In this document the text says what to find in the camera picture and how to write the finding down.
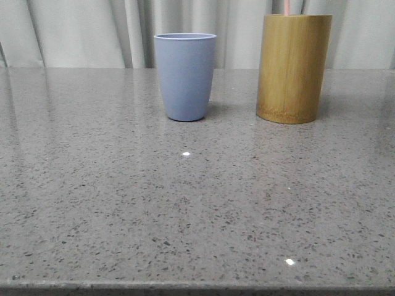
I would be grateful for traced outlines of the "blue plastic cup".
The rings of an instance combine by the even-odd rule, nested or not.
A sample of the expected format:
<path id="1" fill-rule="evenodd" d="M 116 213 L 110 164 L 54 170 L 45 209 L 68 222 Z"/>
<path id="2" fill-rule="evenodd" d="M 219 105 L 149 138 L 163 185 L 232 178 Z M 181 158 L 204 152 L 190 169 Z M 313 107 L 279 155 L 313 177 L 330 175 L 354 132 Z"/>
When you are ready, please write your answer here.
<path id="1" fill-rule="evenodd" d="M 167 116 L 176 121 L 205 117 L 214 74 L 217 36 L 209 33 L 155 35 L 160 92 Z"/>

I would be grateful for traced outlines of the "pink chopstick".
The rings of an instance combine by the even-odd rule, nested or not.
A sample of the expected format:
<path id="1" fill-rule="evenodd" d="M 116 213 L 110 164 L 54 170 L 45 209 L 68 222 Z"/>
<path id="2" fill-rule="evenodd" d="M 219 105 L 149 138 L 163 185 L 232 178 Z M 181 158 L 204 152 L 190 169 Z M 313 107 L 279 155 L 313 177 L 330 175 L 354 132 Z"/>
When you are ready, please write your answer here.
<path id="1" fill-rule="evenodd" d="M 284 0 L 284 15 L 290 15 L 290 0 Z"/>

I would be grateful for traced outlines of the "bamboo cylinder holder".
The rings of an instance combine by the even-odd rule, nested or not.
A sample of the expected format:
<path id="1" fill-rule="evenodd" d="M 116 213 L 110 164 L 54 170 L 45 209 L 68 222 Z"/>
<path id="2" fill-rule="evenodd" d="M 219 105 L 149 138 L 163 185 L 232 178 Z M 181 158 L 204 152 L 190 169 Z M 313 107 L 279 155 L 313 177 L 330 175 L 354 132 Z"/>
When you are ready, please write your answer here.
<path id="1" fill-rule="evenodd" d="M 256 114 L 285 124 L 312 122 L 318 105 L 331 15 L 264 18 Z"/>

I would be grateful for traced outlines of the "grey pleated curtain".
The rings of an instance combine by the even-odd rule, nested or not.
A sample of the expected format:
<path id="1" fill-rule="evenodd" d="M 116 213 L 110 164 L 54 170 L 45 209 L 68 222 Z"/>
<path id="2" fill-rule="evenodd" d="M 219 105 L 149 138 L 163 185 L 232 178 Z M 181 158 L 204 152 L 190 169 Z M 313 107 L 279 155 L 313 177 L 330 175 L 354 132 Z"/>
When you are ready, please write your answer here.
<path id="1" fill-rule="evenodd" d="M 217 36 L 218 68 L 259 66 L 264 17 L 282 1 L 2 1 L 2 67 L 152 68 L 161 33 Z M 291 1 L 332 16 L 326 65 L 394 68 L 393 1 Z"/>

